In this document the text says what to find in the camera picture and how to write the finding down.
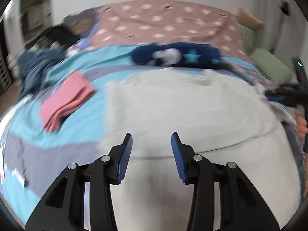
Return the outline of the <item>right hand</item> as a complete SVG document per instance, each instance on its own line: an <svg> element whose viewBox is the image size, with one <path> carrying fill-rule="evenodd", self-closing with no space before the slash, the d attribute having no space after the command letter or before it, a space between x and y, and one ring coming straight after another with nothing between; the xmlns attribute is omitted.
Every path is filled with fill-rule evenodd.
<svg viewBox="0 0 308 231"><path fill-rule="evenodd" d="M307 121L301 116L299 109L295 109L295 121L298 137L303 140L307 135Z"/></svg>

